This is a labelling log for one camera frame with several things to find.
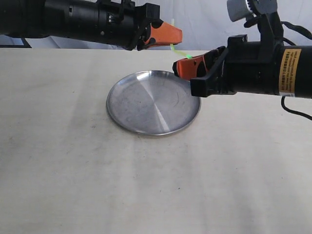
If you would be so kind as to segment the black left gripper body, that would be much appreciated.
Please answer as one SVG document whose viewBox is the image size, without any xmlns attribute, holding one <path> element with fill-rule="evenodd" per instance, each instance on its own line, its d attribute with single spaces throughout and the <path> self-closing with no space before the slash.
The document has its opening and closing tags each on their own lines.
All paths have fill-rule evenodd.
<svg viewBox="0 0 312 234">
<path fill-rule="evenodd" d="M 143 46 L 143 40 L 149 24 L 161 21 L 159 5 L 146 3 L 136 6 L 132 0 L 98 0 L 96 4 L 98 43 L 118 46 L 129 51 L 149 48 Z"/>
</svg>

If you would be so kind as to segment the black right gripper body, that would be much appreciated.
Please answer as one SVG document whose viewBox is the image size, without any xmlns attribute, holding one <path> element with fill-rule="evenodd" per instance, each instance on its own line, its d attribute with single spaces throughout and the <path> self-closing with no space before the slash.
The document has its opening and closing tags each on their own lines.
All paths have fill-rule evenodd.
<svg viewBox="0 0 312 234">
<path fill-rule="evenodd" d="M 228 38 L 227 48 L 207 75 L 191 79 L 191 94 L 234 95 L 238 92 L 278 95 L 278 72 L 282 39 L 248 41 L 247 35 Z"/>
</svg>

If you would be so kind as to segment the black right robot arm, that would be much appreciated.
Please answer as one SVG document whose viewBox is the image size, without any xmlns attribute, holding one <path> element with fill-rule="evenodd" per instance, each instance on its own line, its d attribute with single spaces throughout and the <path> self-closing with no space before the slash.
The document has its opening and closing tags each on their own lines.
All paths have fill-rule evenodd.
<svg viewBox="0 0 312 234">
<path fill-rule="evenodd" d="M 266 48 L 238 35 L 230 37 L 227 46 L 174 62 L 173 72 L 191 83 L 195 97 L 238 92 L 312 97 L 311 46 L 285 46 L 279 41 Z"/>
</svg>

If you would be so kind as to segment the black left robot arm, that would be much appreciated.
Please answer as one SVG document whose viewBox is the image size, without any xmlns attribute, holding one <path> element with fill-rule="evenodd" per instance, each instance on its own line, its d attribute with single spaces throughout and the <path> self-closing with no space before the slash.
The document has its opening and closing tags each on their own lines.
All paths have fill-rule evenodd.
<svg viewBox="0 0 312 234">
<path fill-rule="evenodd" d="M 0 33 L 12 38 L 55 36 L 141 51 L 182 42 L 179 28 L 160 18 L 160 6 L 132 0 L 2 0 Z"/>
</svg>

